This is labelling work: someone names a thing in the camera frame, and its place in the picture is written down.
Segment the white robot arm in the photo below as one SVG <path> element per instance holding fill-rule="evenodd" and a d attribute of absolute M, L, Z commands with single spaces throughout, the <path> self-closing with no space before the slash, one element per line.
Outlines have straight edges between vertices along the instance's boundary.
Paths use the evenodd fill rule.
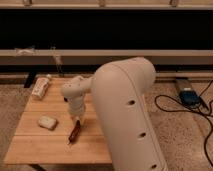
<path fill-rule="evenodd" d="M 104 64 L 93 76 L 76 76 L 61 87 L 75 116 L 84 114 L 85 94 L 91 94 L 115 171 L 168 171 L 144 99 L 155 78 L 153 64 L 135 57 Z"/>

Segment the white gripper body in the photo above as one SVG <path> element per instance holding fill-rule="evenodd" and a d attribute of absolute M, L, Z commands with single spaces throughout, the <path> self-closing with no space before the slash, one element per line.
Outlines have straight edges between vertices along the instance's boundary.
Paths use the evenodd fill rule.
<path fill-rule="evenodd" d="M 69 113 L 71 116 L 83 116 L 86 110 L 83 97 L 76 97 L 68 100 Z"/>

